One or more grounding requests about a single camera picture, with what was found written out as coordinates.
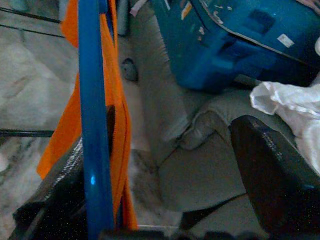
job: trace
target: white cloth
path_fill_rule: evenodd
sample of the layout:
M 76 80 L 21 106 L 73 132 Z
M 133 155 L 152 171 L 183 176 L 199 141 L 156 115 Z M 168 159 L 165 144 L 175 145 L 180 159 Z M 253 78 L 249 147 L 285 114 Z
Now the white cloth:
M 278 114 L 291 128 L 301 155 L 320 175 L 320 84 L 311 87 L 263 82 L 250 94 L 253 108 Z

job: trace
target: blue plastic container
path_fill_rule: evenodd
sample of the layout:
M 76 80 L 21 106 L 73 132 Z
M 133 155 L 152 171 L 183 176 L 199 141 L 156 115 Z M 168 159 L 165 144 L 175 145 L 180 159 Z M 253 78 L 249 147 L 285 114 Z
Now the blue plastic container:
M 308 86 L 320 71 L 320 17 L 296 0 L 154 0 L 171 70 L 218 92 L 238 75 Z

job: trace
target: gray fabric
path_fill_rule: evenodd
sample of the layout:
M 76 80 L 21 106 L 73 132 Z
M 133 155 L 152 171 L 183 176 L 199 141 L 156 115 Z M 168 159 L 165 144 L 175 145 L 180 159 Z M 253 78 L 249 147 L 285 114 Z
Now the gray fabric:
M 191 232 L 198 237 L 203 237 L 208 231 L 227 232 L 234 236 L 251 232 L 261 237 L 268 237 L 268 234 L 260 227 L 246 195 L 222 206 L 191 229 Z
M 146 132 L 151 151 L 160 165 L 177 147 L 177 138 L 211 95 L 177 85 L 150 2 L 131 18 L 130 29 Z
M 250 92 L 235 89 L 213 97 L 197 113 L 179 145 L 187 150 L 195 149 L 205 142 L 208 136 L 217 132 L 231 146 L 228 129 L 230 123 L 240 116 L 251 115 L 282 133 L 295 146 L 295 137 L 290 127 L 279 116 L 267 115 L 251 107 Z
M 177 148 L 159 168 L 163 203 L 173 211 L 212 207 L 246 192 L 231 146 L 212 134 L 195 150 Z

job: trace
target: metal bar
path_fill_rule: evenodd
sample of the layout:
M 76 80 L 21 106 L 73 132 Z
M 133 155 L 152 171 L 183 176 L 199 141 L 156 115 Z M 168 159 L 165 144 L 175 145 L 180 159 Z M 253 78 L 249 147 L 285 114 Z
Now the metal bar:
M 0 129 L 0 137 L 32 137 L 32 138 L 51 138 L 52 130 L 18 130 L 18 129 Z
M 114 229 L 98 0 L 79 0 L 79 77 L 89 240 Z
M 5 12 L 5 13 L 24 16 L 24 17 L 27 17 L 27 18 L 43 20 L 43 21 L 50 22 L 50 23 L 55 23 L 55 24 L 59 24 L 61 22 L 60 20 L 57 20 L 57 19 L 54 19 L 54 18 L 45 17 L 45 16 L 39 16 L 39 15 L 26 13 L 26 12 L 23 12 L 23 11 L 17 11 L 17 10 L 5 8 L 5 7 L 0 7 L 0 11 Z
M 58 37 L 58 38 L 62 38 L 62 39 L 65 38 L 62 35 L 56 35 L 56 34 L 51 34 L 51 33 L 46 33 L 46 32 L 41 32 L 41 31 L 33 31 L 33 30 L 25 29 L 25 28 L 20 28 L 20 27 L 15 27 L 15 26 L 8 26 L 8 25 L 4 25 L 4 24 L 0 24 L 0 27 L 4 27 L 4 28 L 7 28 L 7 29 L 23 30 L 23 31 L 26 31 L 26 32 L 29 32 L 29 33 L 42 34 L 42 35 Z

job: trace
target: wrinkled fabric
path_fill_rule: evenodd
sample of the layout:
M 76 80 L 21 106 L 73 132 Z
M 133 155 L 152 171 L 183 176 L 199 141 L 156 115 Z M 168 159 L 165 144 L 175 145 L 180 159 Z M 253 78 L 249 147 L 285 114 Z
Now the wrinkled fabric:
M 311 87 L 263 82 L 250 94 L 253 108 L 279 115 L 291 128 L 299 152 L 320 175 L 320 84 Z
M 113 29 L 117 29 L 115 0 L 109 0 L 108 3 Z M 78 0 L 69 1 L 66 17 L 62 23 L 61 29 L 66 39 L 72 45 L 78 47 Z M 137 221 L 128 186 L 131 123 L 118 66 L 118 36 L 115 34 L 114 39 L 112 39 L 108 29 L 107 19 L 104 14 L 100 15 L 100 31 L 105 101 L 108 105 L 113 105 L 115 107 L 113 145 L 110 156 L 113 213 L 114 217 L 116 217 L 122 200 L 124 205 L 124 227 L 135 229 L 137 227 Z M 80 87 L 78 76 L 73 94 L 69 99 L 58 127 L 37 167 L 37 172 L 42 178 L 46 177 L 53 165 L 79 139 L 81 136 L 81 129 Z

